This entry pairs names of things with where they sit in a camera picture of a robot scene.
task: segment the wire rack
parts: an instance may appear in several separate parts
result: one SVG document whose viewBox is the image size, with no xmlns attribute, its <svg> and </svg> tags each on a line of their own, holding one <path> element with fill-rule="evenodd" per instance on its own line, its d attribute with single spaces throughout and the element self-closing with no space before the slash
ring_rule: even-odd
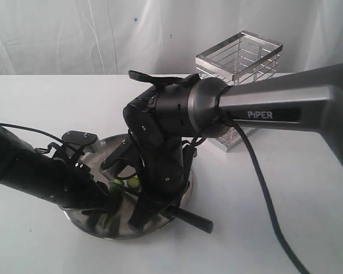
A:
<svg viewBox="0 0 343 274">
<path fill-rule="evenodd" d="M 269 79 L 276 73 L 283 44 L 242 31 L 196 56 L 196 68 L 201 78 L 217 77 L 229 85 Z M 256 128 L 243 128 L 246 135 Z M 241 138 L 235 129 L 222 137 L 211 139 L 226 152 Z"/>
</svg>

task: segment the black handle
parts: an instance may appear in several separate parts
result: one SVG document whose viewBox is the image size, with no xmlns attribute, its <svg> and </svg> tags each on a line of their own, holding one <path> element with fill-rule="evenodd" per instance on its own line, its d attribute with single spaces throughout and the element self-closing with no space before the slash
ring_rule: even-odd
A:
<svg viewBox="0 0 343 274">
<path fill-rule="evenodd" d="M 196 214 L 193 214 L 182 208 L 168 207 L 165 211 L 167 213 L 174 215 L 174 217 L 181 219 L 185 221 L 186 223 L 189 223 L 190 225 L 193 225 L 194 227 L 197 227 L 198 229 L 202 231 L 205 231 L 208 234 L 210 234 L 213 230 L 212 221 L 206 218 L 200 217 Z"/>
</svg>

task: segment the robotic arm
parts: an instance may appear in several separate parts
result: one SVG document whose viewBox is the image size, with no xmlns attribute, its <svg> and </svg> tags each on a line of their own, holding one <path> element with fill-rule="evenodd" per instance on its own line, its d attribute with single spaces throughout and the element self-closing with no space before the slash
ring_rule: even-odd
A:
<svg viewBox="0 0 343 274">
<path fill-rule="evenodd" d="M 119 227 L 122 201 L 134 196 L 126 221 L 132 231 L 142 232 L 158 216 L 211 232 L 211 221 L 180 205 L 190 187 L 197 138 L 227 132 L 222 117 L 242 126 L 318 132 L 343 165 L 343 64 L 241 86 L 197 74 L 154 78 L 131 71 L 130 77 L 153 86 L 124 108 L 129 134 L 115 150 L 109 152 L 94 134 L 71 131 L 62 146 L 49 146 L 56 153 L 48 158 L 0 126 L 0 184 L 77 212 L 78 218 L 108 214 Z M 185 143 L 182 137 L 194 139 Z M 87 154 L 105 159 L 89 167 Z M 110 191 L 126 166 L 134 168 L 141 190 Z M 92 229 L 88 232 L 97 235 Z"/>
</svg>

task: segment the white curtain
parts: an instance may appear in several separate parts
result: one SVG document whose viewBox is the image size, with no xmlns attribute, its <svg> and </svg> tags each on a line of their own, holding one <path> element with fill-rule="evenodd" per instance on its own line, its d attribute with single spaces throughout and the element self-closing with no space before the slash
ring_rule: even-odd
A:
<svg viewBox="0 0 343 274">
<path fill-rule="evenodd" d="M 343 0 L 0 0 L 0 74 L 193 73 L 241 30 L 284 44 L 281 72 L 343 62 Z"/>
</svg>

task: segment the fabric backdrop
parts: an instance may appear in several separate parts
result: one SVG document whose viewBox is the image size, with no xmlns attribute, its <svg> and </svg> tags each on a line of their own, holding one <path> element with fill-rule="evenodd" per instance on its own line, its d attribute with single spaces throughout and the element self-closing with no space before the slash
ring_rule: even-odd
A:
<svg viewBox="0 0 343 274">
<path fill-rule="evenodd" d="M 280 72 L 343 62 L 343 0 L 0 0 L 0 74 L 191 73 L 241 30 L 284 44 Z"/>
</svg>

